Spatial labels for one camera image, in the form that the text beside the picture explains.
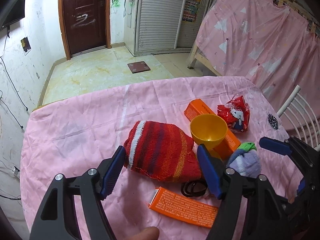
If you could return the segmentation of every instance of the silver screw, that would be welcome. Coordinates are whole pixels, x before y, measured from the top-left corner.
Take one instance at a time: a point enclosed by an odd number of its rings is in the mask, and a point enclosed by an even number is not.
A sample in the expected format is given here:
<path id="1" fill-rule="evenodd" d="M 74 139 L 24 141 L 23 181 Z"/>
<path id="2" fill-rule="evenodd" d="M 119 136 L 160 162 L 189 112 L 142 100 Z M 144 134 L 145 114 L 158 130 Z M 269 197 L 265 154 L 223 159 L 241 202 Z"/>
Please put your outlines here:
<path id="1" fill-rule="evenodd" d="M 97 173 L 97 170 L 96 169 L 90 169 L 90 170 L 88 170 L 88 174 L 89 175 L 94 175 L 94 174 L 96 174 Z"/>
<path id="2" fill-rule="evenodd" d="M 56 180 L 61 180 L 63 178 L 63 175 L 62 174 L 57 174 L 54 178 Z"/>
<path id="3" fill-rule="evenodd" d="M 266 177 L 265 175 L 263 175 L 263 174 L 260 174 L 260 175 L 259 175 L 259 179 L 260 179 L 261 181 L 266 181 L 266 180 L 267 180 L 267 177 Z"/>
<path id="4" fill-rule="evenodd" d="M 232 175 L 235 174 L 235 170 L 233 168 L 226 168 L 226 173 Z"/>

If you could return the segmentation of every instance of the wooden bed frame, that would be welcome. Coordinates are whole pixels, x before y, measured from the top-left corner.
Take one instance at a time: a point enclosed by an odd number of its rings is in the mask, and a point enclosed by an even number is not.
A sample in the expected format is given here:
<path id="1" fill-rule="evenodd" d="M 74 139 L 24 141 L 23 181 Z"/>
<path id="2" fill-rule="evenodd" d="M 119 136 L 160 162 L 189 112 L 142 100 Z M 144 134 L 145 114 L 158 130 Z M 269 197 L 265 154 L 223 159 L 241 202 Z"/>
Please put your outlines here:
<path id="1" fill-rule="evenodd" d="M 312 24 L 310 25 L 310 32 L 315 33 L 316 32 L 316 27 L 318 27 L 315 22 L 317 23 L 317 20 L 307 11 L 305 10 L 302 6 L 297 4 L 295 1 L 290 1 L 290 0 L 275 0 L 277 1 L 278 6 L 282 6 L 283 4 L 287 4 L 293 10 L 297 11 L 300 15 L 302 15 L 304 18 L 306 18 L 309 21 L 312 21 Z M 187 60 L 188 64 L 188 69 L 193 69 L 196 61 L 199 60 L 203 65 L 205 65 L 208 69 L 210 69 L 215 75 L 217 76 L 222 76 L 217 70 L 213 68 L 211 65 L 210 61 L 200 53 L 199 48 L 197 47 L 196 43 L 193 44 L 193 47 L 190 52 L 190 56 Z"/>

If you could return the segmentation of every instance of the white wardrobe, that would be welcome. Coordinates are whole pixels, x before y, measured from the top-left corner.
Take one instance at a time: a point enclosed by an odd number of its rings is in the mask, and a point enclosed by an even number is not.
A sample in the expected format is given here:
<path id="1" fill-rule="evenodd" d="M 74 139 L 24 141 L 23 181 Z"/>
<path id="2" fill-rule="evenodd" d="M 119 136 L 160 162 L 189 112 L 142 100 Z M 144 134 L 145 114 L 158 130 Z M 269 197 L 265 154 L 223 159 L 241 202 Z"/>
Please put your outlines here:
<path id="1" fill-rule="evenodd" d="M 200 0 L 195 22 L 183 21 L 186 0 L 126 2 L 124 42 L 134 56 L 190 52 L 212 0 Z"/>

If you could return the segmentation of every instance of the black hair tie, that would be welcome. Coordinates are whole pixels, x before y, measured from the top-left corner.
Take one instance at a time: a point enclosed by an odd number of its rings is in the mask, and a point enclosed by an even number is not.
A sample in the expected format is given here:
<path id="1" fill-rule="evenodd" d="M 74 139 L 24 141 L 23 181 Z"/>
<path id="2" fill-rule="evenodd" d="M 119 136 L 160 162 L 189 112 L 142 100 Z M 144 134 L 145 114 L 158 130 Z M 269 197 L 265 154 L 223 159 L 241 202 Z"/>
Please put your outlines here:
<path id="1" fill-rule="evenodd" d="M 194 188 L 197 184 L 204 186 L 204 190 L 194 192 Z M 181 184 L 181 193 L 185 197 L 201 197 L 207 191 L 208 185 L 204 179 L 197 179 L 189 182 L 184 182 Z"/>

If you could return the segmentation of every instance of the white graffiti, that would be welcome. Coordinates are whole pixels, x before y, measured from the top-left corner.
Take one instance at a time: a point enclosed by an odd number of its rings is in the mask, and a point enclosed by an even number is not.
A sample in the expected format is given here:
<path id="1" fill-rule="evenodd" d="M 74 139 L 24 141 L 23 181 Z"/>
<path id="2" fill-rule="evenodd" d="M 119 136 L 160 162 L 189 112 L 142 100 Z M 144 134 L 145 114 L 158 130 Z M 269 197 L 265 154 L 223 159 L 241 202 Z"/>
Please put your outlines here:
<path id="1" fill-rule="evenodd" d="M 87 18 L 88 18 L 87 13 L 84 13 L 83 15 L 77 16 L 76 23 L 71 26 L 71 29 L 78 26 L 78 25 L 80 26 L 80 23 L 83 23 Z"/>
<path id="2" fill-rule="evenodd" d="M 91 24 L 91 23 L 94 23 L 95 21 L 96 21 L 96 19 L 93 19 L 92 21 L 90 21 L 90 22 L 88 22 L 88 23 L 84 23 L 84 24 L 78 25 L 78 27 L 80 27 L 80 26 L 87 26 L 87 25 L 89 25 L 89 24 Z"/>

